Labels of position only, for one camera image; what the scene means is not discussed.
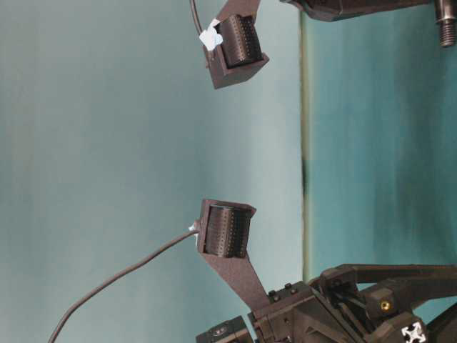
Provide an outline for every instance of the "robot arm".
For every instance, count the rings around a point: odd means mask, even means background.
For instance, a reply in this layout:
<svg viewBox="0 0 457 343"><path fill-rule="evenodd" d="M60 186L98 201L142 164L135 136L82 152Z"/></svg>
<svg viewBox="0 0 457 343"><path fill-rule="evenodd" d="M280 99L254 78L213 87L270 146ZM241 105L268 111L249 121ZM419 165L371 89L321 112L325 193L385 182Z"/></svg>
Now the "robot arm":
<svg viewBox="0 0 457 343"><path fill-rule="evenodd" d="M199 252L247 303L258 343L453 343L457 305L429 325L413 309L457 295L457 267L343 264L308 284L263 290L247 255L255 209L205 200ZM357 284L374 283L359 291ZM241 317L197 336L197 343L252 343Z"/></svg>

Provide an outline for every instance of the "metal screw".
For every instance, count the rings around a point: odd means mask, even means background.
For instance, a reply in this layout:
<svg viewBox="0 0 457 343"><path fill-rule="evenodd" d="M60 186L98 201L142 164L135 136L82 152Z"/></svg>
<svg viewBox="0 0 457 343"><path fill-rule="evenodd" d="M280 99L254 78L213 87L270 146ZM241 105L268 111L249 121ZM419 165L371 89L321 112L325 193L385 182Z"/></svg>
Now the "metal screw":
<svg viewBox="0 0 457 343"><path fill-rule="evenodd" d="M456 21L453 19L447 19L440 21L440 42L443 48L453 46L456 43Z"/></svg>
<svg viewBox="0 0 457 343"><path fill-rule="evenodd" d="M381 302L381 309L384 311L384 312L387 312L388 310L390 310L392 307L392 304L390 302L388 302L387 300L383 300Z"/></svg>

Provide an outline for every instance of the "teal backdrop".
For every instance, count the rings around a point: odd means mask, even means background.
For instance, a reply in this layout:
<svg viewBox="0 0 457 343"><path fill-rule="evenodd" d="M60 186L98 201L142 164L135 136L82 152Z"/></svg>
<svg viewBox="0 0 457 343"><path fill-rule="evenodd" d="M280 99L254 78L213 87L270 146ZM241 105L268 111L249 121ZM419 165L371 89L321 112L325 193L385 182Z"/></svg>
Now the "teal backdrop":
<svg viewBox="0 0 457 343"><path fill-rule="evenodd" d="M197 2L204 26L224 3ZM187 0L0 1L0 341L47 342L204 197L257 207L249 251L267 289L301 279L298 13L264 1L257 27L269 64L214 91ZM247 312L189 239L58 342L194 342Z"/></svg>
<svg viewBox="0 0 457 343"><path fill-rule="evenodd" d="M457 48L439 46L434 16L303 16L307 277L457 262Z"/></svg>

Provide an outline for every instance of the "black plastic part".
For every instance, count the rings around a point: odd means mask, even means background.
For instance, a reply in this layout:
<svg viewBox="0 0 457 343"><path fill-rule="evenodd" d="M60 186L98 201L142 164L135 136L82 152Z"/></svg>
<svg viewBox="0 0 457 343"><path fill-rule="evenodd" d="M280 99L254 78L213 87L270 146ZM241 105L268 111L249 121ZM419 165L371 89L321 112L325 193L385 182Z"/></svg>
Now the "black plastic part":
<svg viewBox="0 0 457 343"><path fill-rule="evenodd" d="M210 328L197 336L197 343L253 343L241 316Z"/></svg>
<svg viewBox="0 0 457 343"><path fill-rule="evenodd" d="M219 257L244 258L251 217L249 209L211 206L205 252Z"/></svg>
<svg viewBox="0 0 457 343"><path fill-rule="evenodd" d="M234 14L221 22L216 29L224 39L222 50L229 69L262 60L252 16Z"/></svg>

